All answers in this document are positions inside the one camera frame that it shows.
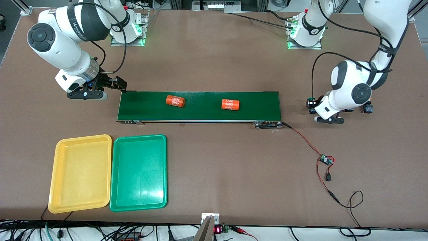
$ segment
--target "orange cylinder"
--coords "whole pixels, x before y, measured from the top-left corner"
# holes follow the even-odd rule
[[[168,95],[166,97],[166,104],[178,107],[184,107],[185,99],[178,96]]]
[[[221,101],[221,108],[225,110],[239,110],[239,100],[234,99],[223,99]]]

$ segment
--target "yellow tray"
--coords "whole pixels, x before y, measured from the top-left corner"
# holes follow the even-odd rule
[[[109,203],[111,146],[109,135],[58,142],[49,193],[51,213],[101,208]]]

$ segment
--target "brown table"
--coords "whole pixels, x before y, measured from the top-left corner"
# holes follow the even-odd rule
[[[318,181],[317,155],[288,128],[119,124],[119,91],[108,90],[103,102],[67,99],[54,79],[58,70],[27,45],[38,12],[22,17],[0,69],[0,218],[40,218],[59,140],[163,133],[168,138],[165,208],[113,213],[104,207],[77,211],[70,219],[198,223],[202,212],[218,212],[221,222],[235,224],[354,226],[348,211]],[[248,15],[280,23],[267,13]],[[362,15],[332,19],[372,30]],[[322,51],[288,50],[284,29],[220,12],[162,11],[150,25],[146,47],[130,47],[118,73],[128,90],[279,91],[283,121],[336,158],[328,187],[342,202],[354,190],[364,192],[363,204],[354,210],[361,225],[428,227],[428,64],[414,24],[394,71],[374,91],[375,113],[344,113],[343,125],[318,124],[308,114],[312,63],[323,51],[368,60],[377,48],[376,37],[330,24]],[[123,49],[110,47],[108,40],[101,45],[107,51],[104,69],[115,69]],[[90,43],[82,48],[102,57]],[[319,61],[316,96],[331,89],[330,72],[340,60],[325,56]],[[66,215],[48,213],[45,218]]]

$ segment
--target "white robotic arm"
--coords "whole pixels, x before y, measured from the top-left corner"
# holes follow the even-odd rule
[[[126,42],[132,42],[141,35],[141,32],[136,30],[137,18],[141,18],[141,14],[125,10],[120,0],[79,0],[79,2],[100,5],[116,19],[94,5],[75,6],[69,3],[65,7],[42,11],[39,23],[33,25],[28,32],[28,44],[40,57],[60,69],[55,79],[68,93],[72,93],[87,82],[99,79],[104,81],[89,84],[89,89],[94,87],[102,89],[104,86],[125,91],[126,82],[121,80],[121,86],[117,86],[114,81],[103,75],[99,64],[82,50],[78,43],[103,40],[109,33],[119,43],[125,43],[125,33]],[[98,98],[93,99],[107,97],[102,90],[97,94]],[[77,99],[87,97],[80,95]]]
[[[365,18],[391,45],[382,40],[370,62],[358,62],[365,68],[345,60],[333,69],[333,90],[327,92],[315,107],[322,119],[327,120],[342,110],[364,105],[370,100],[372,90],[379,88],[386,81],[389,67],[406,34],[410,2],[411,0],[366,1]]]

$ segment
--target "red wire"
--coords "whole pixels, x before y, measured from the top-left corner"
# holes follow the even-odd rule
[[[245,232],[244,234],[245,234],[245,235],[248,235],[248,236],[250,236],[250,237],[253,237],[253,238],[255,238],[257,241],[259,241],[256,237],[252,236],[251,234],[249,234],[249,233],[247,233],[247,232]]]
[[[317,176],[318,176],[318,179],[320,180],[321,184],[324,186],[324,189],[328,192],[328,188],[325,185],[324,180],[321,178],[320,172],[318,171],[318,164],[319,164],[319,158],[317,159]]]
[[[291,128],[293,131],[295,131],[297,134],[299,134],[303,139],[305,139],[306,143],[308,143],[308,145],[316,152],[318,153],[318,155],[321,155],[321,153],[312,145],[312,143],[310,141],[308,141],[308,139],[306,139],[305,136],[303,136],[299,131],[297,131],[294,128]]]
[[[308,145],[316,152],[316,153],[318,153],[318,155],[320,155],[319,157],[318,157],[318,159],[317,159],[317,164],[316,164],[316,170],[317,170],[317,176],[318,176],[318,179],[320,180],[320,182],[321,182],[321,184],[323,185],[323,187],[324,187],[324,189],[328,192],[328,188],[327,188],[327,186],[325,185],[325,182],[324,182],[324,180],[322,179],[322,177],[321,177],[321,175],[320,175],[320,172],[318,171],[318,164],[319,164],[319,162],[320,162],[320,157],[321,157],[321,153],[314,147],[314,145],[312,145],[312,143],[308,140],[308,139],[306,139],[306,137],[305,136],[303,136],[299,131],[297,131],[296,129],[294,129],[294,128],[291,128],[293,131],[295,131],[297,134],[299,134],[305,141],[306,141],[306,143],[308,143]],[[336,159],[334,159],[334,157],[332,157],[332,156],[326,156],[326,157],[328,157],[328,158],[330,158],[332,161],[333,161],[333,164],[331,164],[329,167],[328,167],[328,169],[327,169],[327,172],[330,172],[330,168],[336,163]]]

